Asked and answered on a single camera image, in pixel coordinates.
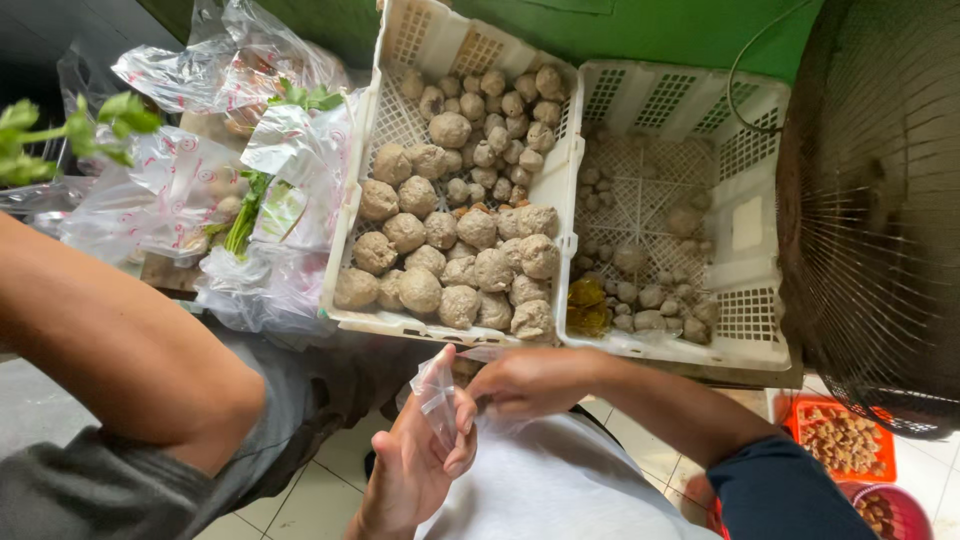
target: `green wall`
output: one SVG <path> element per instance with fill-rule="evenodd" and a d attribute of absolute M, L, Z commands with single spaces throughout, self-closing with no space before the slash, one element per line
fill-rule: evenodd
<path fill-rule="evenodd" d="M 183 42 L 192 0 L 138 0 Z M 379 28 L 374 0 L 258 0 L 298 35 L 368 67 Z M 454 0 L 458 13 L 521 37 L 554 56 L 729 67 L 740 48 L 798 0 Z M 744 71 L 793 83 L 823 0 L 790 15 L 758 41 Z"/>

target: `hand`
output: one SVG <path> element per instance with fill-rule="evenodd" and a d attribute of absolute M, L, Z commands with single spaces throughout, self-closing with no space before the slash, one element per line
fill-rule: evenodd
<path fill-rule="evenodd" d="M 567 412 L 592 392 L 612 356 L 593 349 L 512 349 L 480 370 L 467 392 L 488 396 L 487 411 L 527 419 Z"/>
<path fill-rule="evenodd" d="M 447 345 L 443 361 L 452 364 L 455 354 L 456 348 Z M 476 403 L 463 389 L 455 392 L 457 442 L 452 451 L 444 449 L 413 394 L 390 432 L 373 436 L 373 475 L 346 538 L 413 538 L 417 526 L 444 503 L 450 483 L 473 464 L 477 444 Z"/>

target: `white plastic basket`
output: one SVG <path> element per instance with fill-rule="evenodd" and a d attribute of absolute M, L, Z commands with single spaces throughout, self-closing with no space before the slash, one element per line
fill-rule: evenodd
<path fill-rule="evenodd" d="M 616 203 L 596 212 L 578 205 L 576 233 L 570 229 L 567 234 L 574 245 L 591 238 L 613 247 L 638 243 L 649 254 L 650 264 L 631 277 L 637 286 L 653 282 L 659 270 L 683 268 L 700 291 L 699 298 L 720 303 L 721 319 L 709 347 L 702 347 L 682 340 L 644 343 L 623 332 L 602 339 L 569 335 L 563 310 L 561 340 L 622 356 L 788 369 L 787 345 L 774 316 L 780 284 L 774 183 L 780 136 L 756 134 L 736 122 L 726 104 L 725 71 L 588 61 L 578 77 L 584 90 L 583 122 L 603 124 L 614 135 L 609 144 L 591 146 L 583 166 L 592 161 L 613 169 Z M 738 75 L 733 87 L 737 110 L 764 127 L 782 124 L 789 95 L 786 85 L 757 76 Z M 650 137 L 643 149 L 618 137 L 633 134 Z M 649 167 L 644 169 L 648 164 L 654 165 L 656 175 Z M 714 243 L 709 266 L 699 257 L 685 255 L 681 240 L 665 227 L 674 205 L 704 187 L 712 188 L 713 204 L 696 235 Z M 570 264 L 567 258 L 561 280 L 564 298 Z M 598 262 L 594 270 L 607 279 L 625 279 L 608 263 Z"/>
<path fill-rule="evenodd" d="M 330 253 L 324 278 L 321 308 L 340 328 L 388 335 L 404 335 L 420 339 L 456 341 L 466 344 L 518 343 L 519 340 L 502 331 L 473 327 L 455 330 L 439 324 L 427 324 L 406 313 L 380 310 L 376 313 L 338 309 L 333 305 L 333 291 L 342 268 L 349 268 L 353 242 L 360 235 L 373 230 L 375 224 L 357 220 L 360 206 L 360 184 L 371 172 L 376 152 L 388 142 L 411 145 L 431 142 L 427 122 L 420 117 L 417 103 L 405 98 L 399 91 L 403 71 L 414 66 L 427 82 L 443 75 L 463 76 L 500 69 L 508 82 L 544 64 L 553 64 L 564 77 L 570 98 L 562 108 L 561 123 L 554 131 L 556 146 L 551 150 L 528 188 L 532 203 L 551 205 L 557 209 L 560 230 L 573 226 L 573 207 L 569 199 L 576 183 L 576 168 L 583 144 L 578 144 L 580 113 L 583 103 L 577 70 L 572 65 L 539 51 L 516 37 L 482 21 L 467 19 L 435 0 L 388 0 L 383 10 L 380 35 L 374 51 L 373 77 L 370 88 L 364 92 L 357 112 L 362 132 L 354 135 L 350 149 L 347 196 L 341 207 L 334 247 Z M 444 192 L 440 208 L 447 210 Z M 565 257 L 576 249 L 561 233 L 555 241 L 562 246 Z M 554 277 L 552 306 L 554 317 L 563 318 L 566 288 L 557 286 L 561 272 Z"/>

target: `gray sleeve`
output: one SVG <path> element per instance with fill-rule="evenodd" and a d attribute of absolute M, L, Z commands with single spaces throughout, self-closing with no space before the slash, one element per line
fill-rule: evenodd
<path fill-rule="evenodd" d="M 156 447 L 88 428 L 0 461 L 0 538 L 175 538 L 213 485 Z"/>

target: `white shirt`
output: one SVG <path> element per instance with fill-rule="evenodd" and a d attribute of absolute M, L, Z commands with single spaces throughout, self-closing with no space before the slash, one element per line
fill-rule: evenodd
<path fill-rule="evenodd" d="M 684 519 L 583 415 L 542 418 L 513 433 L 483 417 L 477 427 L 473 467 L 417 528 L 418 540 L 717 540 Z"/>

